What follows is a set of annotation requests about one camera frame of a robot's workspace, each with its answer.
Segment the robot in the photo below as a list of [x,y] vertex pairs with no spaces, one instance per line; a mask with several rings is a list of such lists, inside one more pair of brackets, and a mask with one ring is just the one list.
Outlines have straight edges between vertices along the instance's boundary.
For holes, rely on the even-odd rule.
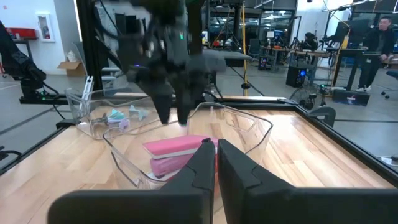
[[[203,98],[206,74],[225,71],[226,62],[214,54],[190,54],[188,45],[192,36],[187,30],[185,0],[129,2],[133,7],[143,7],[151,14],[144,34],[141,34],[137,23],[135,34],[114,35],[101,25],[98,18],[95,20],[95,29],[123,44],[118,50],[118,66],[129,81],[136,83],[152,98],[162,124],[168,123],[170,108],[174,104],[180,124],[185,125],[195,102]],[[42,97],[37,89],[45,85],[43,81],[46,74],[18,50],[2,24],[0,54],[8,60],[7,63],[14,65],[14,70],[7,73],[14,79],[21,80],[24,96]]]

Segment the man in black jacket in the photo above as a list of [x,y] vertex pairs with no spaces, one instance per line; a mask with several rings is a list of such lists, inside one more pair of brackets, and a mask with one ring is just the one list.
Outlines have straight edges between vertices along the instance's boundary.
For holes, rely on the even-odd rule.
[[363,46],[372,52],[381,52],[379,58],[371,61],[365,60],[362,67],[359,88],[356,91],[370,91],[376,73],[394,48],[394,33],[391,30],[391,18],[383,17],[379,22],[378,29],[373,29],[364,39]]

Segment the blue object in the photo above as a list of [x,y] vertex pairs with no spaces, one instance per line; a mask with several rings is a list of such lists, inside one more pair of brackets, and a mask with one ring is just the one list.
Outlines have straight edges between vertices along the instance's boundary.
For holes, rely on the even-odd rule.
[[130,114],[131,113],[138,113],[139,121],[142,121],[148,115],[146,110],[137,110],[133,105],[130,106]]
[[119,121],[125,118],[124,114],[116,109],[112,109],[111,115],[108,116],[108,120]]
[[300,76],[301,77],[304,77],[306,74],[307,74],[307,71],[305,71],[305,70],[301,70],[300,71]]

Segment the pink sponge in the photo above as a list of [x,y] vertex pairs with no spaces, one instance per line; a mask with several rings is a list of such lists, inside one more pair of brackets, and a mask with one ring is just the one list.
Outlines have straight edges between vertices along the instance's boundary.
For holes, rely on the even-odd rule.
[[147,142],[143,146],[153,159],[182,156],[195,153],[201,146],[202,140],[208,136],[187,135],[159,141]]
[[[191,159],[206,136],[181,136],[154,142],[147,142],[144,147],[151,153],[150,167],[156,177],[181,169]],[[217,147],[218,139],[211,139]]]
[[169,174],[173,171],[181,169],[191,159],[193,154],[169,157],[166,159],[151,159],[150,167],[156,177]]

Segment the clear plastic bin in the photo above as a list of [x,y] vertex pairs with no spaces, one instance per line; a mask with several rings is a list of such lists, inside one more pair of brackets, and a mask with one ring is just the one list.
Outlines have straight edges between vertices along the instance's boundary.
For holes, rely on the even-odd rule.
[[85,95],[74,89],[65,90],[76,127],[93,139],[102,139],[109,128],[130,131],[159,119],[151,98],[131,100],[132,97],[119,97],[118,93],[133,94],[129,88],[92,91]]
[[[186,135],[200,135],[213,139],[226,139],[251,159],[260,163],[271,134],[272,123],[217,103],[202,103],[191,112],[187,126],[180,126],[177,115],[170,116],[168,125],[154,122],[132,131],[111,128],[104,133],[104,140],[111,150],[114,176],[120,189],[159,189],[178,170],[156,177],[151,167],[152,154],[145,143]],[[222,207],[220,188],[216,174],[215,211]]]

